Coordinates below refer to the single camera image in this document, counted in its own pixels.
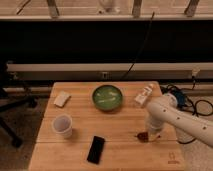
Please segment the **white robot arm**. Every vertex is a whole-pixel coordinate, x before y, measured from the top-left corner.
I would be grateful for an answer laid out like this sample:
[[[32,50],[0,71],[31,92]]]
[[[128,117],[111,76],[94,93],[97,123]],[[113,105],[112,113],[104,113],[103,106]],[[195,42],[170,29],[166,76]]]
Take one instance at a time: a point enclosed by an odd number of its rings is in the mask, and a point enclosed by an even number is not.
[[[150,134],[161,132],[168,123],[213,148],[213,122],[178,110],[177,99],[171,93],[150,100],[146,109],[146,130]]]

